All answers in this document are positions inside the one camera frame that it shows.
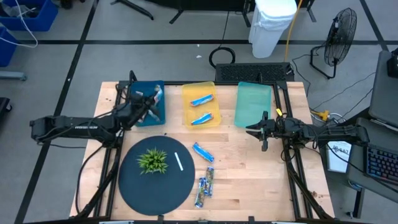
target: round black board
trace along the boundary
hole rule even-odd
[[[167,153],[165,174],[141,174],[137,159],[147,149]],[[174,153],[178,154],[183,171]],[[119,170],[119,189],[124,201],[144,215],[163,215],[180,206],[190,194],[195,180],[195,166],[188,149],[175,139],[153,136],[130,148]]]

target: white trash can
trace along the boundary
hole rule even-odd
[[[249,42],[256,58],[269,57],[296,13],[295,0],[256,0]]]

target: translucent plastic tray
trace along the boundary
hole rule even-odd
[[[271,117],[271,89],[267,85],[239,82],[234,120],[237,127],[257,124],[263,111]]]
[[[199,106],[191,106],[191,101],[213,94],[214,99]],[[184,122],[187,128],[209,128],[218,126],[221,123],[220,109],[216,94],[216,87],[213,82],[186,84],[182,86],[182,100],[184,107]],[[212,113],[213,119],[199,125],[192,125],[191,122],[203,116],[205,113]]]

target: blue wrapper snack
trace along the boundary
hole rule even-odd
[[[202,147],[200,147],[197,142],[194,143],[192,148],[193,148],[193,150],[195,150],[195,152],[197,152],[199,155],[201,155],[207,161],[209,161],[209,162],[213,162],[214,161],[214,157],[209,152],[207,152]]]
[[[198,194],[195,199],[195,207],[196,208],[203,208],[203,204],[205,202],[205,186],[206,186],[206,177],[200,177],[199,178]]]
[[[203,124],[209,120],[213,119],[213,115],[211,113],[205,113],[203,116],[200,118],[194,120],[191,122],[192,125],[198,125],[198,124]]]
[[[205,195],[213,196],[213,181],[214,181],[214,168],[207,167],[206,170],[206,185],[205,185]]]
[[[206,95],[202,98],[191,101],[191,106],[199,106],[214,99],[213,94]]]

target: white stick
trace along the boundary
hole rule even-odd
[[[184,169],[182,168],[180,158],[178,158],[178,154],[175,152],[174,155],[175,155],[175,158],[177,159],[178,164],[180,165],[180,170],[183,171]]]

